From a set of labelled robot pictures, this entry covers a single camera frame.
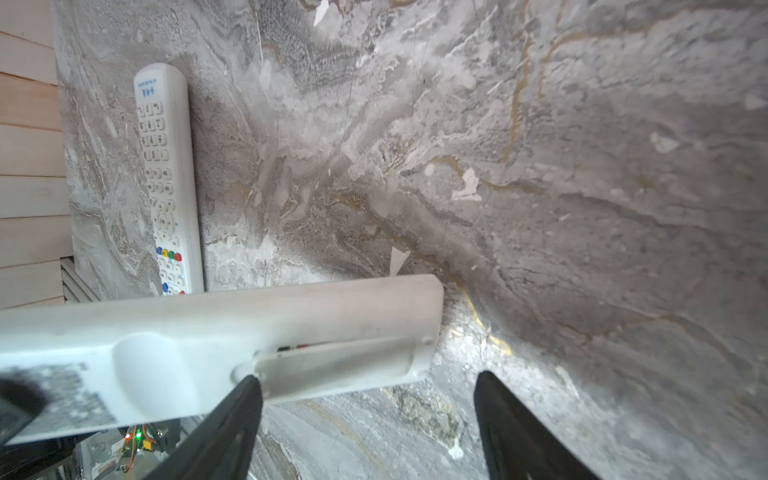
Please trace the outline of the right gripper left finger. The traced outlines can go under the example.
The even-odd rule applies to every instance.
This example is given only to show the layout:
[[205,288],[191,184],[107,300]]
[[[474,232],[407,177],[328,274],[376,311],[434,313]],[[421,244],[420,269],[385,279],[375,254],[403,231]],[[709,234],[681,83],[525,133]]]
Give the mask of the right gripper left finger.
[[244,378],[149,479],[246,479],[263,409],[261,384]]

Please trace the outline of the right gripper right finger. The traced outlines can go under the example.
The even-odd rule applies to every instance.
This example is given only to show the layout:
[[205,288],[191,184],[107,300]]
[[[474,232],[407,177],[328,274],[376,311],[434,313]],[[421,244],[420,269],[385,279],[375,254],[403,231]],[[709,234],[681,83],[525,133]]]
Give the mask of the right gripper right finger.
[[595,479],[490,371],[481,372],[474,406],[491,479]]

